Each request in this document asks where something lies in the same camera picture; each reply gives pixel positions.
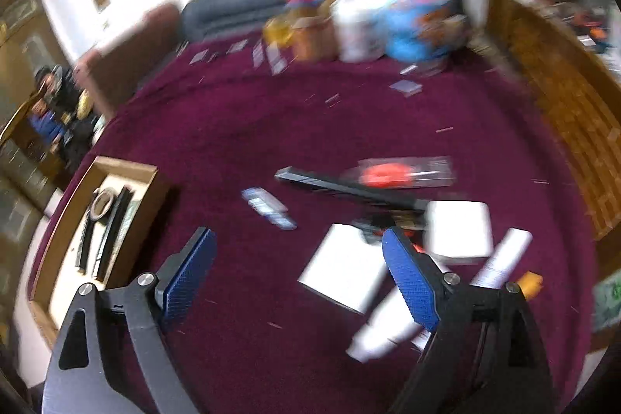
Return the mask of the white charger cube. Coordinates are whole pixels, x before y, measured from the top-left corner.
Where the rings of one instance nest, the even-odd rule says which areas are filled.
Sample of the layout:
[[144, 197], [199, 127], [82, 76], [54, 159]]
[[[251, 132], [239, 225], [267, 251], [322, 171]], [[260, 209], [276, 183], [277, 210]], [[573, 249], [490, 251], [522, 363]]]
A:
[[380, 242], [351, 225], [334, 224], [298, 277], [333, 303], [363, 314], [386, 275]]

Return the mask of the black marker red cap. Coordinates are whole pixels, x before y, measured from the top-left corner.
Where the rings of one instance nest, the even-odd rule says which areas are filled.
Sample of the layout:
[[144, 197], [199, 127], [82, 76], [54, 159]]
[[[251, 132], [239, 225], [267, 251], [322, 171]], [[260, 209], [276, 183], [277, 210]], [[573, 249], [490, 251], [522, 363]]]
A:
[[132, 200], [132, 196], [133, 190], [128, 186], [124, 186], [116, 197], [114, 205], [111, 207], [111, 216], [104, 230], [93, 268], [93, 277], [97, 281], [103, 282], [106, 272], [108, 272], [108, 263], [111, 259], [111, 254], [113, 253], [117, 236], [128, 205], [130, 205], [130, 201]]

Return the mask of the shallow cardboard tray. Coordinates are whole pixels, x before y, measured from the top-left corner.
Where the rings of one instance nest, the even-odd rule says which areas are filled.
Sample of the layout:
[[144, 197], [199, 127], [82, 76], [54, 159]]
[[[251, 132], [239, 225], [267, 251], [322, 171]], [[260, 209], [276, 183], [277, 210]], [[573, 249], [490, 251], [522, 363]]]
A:
[[34, 268], [29, 310], [53, 348], [79, 286], [117, 288], [130, 280], [170, 184], [153, 165], [98, 156], [59, 206]]

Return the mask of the long black marker pen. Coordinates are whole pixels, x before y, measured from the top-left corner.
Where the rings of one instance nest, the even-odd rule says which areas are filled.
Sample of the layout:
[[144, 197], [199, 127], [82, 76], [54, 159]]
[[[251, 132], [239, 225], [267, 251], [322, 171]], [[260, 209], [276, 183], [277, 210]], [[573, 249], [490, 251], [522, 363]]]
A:
[[280, 182], [292, 185], [313, 193], [327, 194], [328, 196], [354, 199], [375, 208], [391, 211], [407, 211], [421, 215], [426, 211], [428, 199], [418, 199], [412, 194], [400, 193], [397, 190], [368, 187], [359, 183], [348, 182], [341, 178], [328, 177], [315, 172], [303, 171], [294, 167], [285, 167], [278, 170], [274, 178]]

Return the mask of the white plastic jar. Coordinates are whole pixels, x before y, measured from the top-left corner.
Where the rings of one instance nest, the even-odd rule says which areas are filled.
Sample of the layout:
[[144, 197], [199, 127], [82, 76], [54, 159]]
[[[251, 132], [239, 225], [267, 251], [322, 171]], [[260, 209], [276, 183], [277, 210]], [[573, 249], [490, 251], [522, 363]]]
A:
[[371, 62], [385, 55], [387, 5], [389, 0], [336, 0], [331, 5], [341, 61]]

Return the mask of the small orange cap piece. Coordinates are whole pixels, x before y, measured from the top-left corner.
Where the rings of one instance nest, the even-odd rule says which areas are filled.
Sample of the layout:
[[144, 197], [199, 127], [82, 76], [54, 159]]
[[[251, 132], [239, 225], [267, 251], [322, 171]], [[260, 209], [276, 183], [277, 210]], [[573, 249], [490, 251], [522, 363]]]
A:
[[517, 285], [521, 289], [525, 299], [532, 300], [543, 288], [543, 277], [540, 274], [528, 271], [517, 280]]

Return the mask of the white glue bottle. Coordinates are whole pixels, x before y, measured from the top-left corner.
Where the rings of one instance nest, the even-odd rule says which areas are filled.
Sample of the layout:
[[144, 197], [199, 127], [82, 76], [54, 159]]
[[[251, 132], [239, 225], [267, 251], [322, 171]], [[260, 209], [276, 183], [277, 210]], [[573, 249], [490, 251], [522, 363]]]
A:
[[414, 321], [401, 291], [395, 287], [352, 337], [346, 354], [357, 362], [369, 362], [393, 351], [422, 329]]

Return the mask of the maroon velvet tablecloth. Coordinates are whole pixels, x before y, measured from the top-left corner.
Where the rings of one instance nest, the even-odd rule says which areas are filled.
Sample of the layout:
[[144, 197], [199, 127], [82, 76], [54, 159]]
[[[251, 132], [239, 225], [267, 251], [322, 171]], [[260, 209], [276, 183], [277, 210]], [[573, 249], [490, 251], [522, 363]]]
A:
[[[137, 261], [157, 269], [199, 227], [214, 266], [167, 346], [210, 413], [383, 413], [417, 362], [411, 345], [360, 364], [346, 354], [360, 314], [300, 285], [328, 228], [359, 218], [352, 201], [278, 183], [294, 166], [342, 175], [368, 158], [446, 156], [440, 199], [485, 203], [495, 239], [532, 233], [517, 273], [543, 277], [532, 311], [559, 407], [590, 346], [593, 231], [562, 144], [527, 88], [463, 50], [418, 94], [397, 92], [398, 64], [291, 63], [192, 45], [108, 123], [92, 156], [157, 167], [172, 186]], [[281, 230], [242, 199], [260, 187], [297, 224]]]

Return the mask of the white small box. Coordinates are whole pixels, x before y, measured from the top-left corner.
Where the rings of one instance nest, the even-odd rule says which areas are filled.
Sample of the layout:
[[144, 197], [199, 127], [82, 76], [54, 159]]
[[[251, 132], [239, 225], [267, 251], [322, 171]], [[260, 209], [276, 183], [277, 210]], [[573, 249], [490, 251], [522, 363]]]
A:
[[488, 206], [471, 201], [431, 201], [424, 214], [424, 249], [445, 264], [467, 264], [494, 250]]

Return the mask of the silver black small marker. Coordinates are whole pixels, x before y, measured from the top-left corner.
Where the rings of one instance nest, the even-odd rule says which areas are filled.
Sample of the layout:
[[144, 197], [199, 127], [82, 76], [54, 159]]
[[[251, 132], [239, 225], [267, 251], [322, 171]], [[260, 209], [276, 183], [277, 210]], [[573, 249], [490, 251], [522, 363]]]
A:
[[287, 206], [263, 188], [252, 187], [241, 192], [242, 199], [252, 207], [257, 214], [268, 220], [281, 230], [293, 231], [297, 224], [288, 215]]

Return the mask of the yellow tape roll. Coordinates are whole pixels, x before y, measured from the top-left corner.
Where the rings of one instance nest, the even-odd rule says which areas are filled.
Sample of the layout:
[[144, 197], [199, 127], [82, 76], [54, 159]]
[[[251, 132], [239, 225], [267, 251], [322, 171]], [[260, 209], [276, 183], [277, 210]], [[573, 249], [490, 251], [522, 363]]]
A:
[[277, 45], [279, 48], [290, 47], [293, 33], [287, 16], [277, 16], [266, 21], [262, 29], [266, 45]]

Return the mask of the black electrical tape roll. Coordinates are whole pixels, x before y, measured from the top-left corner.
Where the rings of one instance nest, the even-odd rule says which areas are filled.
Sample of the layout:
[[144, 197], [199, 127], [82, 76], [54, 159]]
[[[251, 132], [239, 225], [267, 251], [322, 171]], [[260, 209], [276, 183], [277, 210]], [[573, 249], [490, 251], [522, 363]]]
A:
[[96, 223], [107, 218], [116, 199], [117, 193], [114, 188], [97, 188], [90, 201], [90, 207], [88, 207], [88, 218], [90, 221]]

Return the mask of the clear packet red item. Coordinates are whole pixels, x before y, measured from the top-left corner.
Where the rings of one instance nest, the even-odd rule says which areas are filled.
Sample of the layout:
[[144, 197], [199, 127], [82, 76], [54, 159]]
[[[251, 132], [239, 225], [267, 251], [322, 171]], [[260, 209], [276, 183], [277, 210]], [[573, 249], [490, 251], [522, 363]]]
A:
[[455, 182], [451, 159], [446, 156], [365, 159], [346, 170], [343, 178], [380, 189], [439, 188]]

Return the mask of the wooden side cabinet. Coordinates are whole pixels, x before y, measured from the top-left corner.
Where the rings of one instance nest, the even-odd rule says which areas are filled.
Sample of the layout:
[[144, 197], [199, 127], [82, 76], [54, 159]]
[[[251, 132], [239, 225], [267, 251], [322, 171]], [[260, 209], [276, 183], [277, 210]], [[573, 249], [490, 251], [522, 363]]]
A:
[[597, 239], [620, 225], [620, 86], [539, 0], [502, 0], [501, 37], [562, 139]]

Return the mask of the blue snack canister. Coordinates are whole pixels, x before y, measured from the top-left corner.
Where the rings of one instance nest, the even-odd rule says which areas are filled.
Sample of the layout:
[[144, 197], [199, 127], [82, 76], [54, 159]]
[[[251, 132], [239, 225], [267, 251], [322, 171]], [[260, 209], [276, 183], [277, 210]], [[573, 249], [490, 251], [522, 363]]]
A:
[[443, 59], [465, 44], [472, 28], [462, 0], [393, 0], [384, 25], [386, 55], [404, 63]]

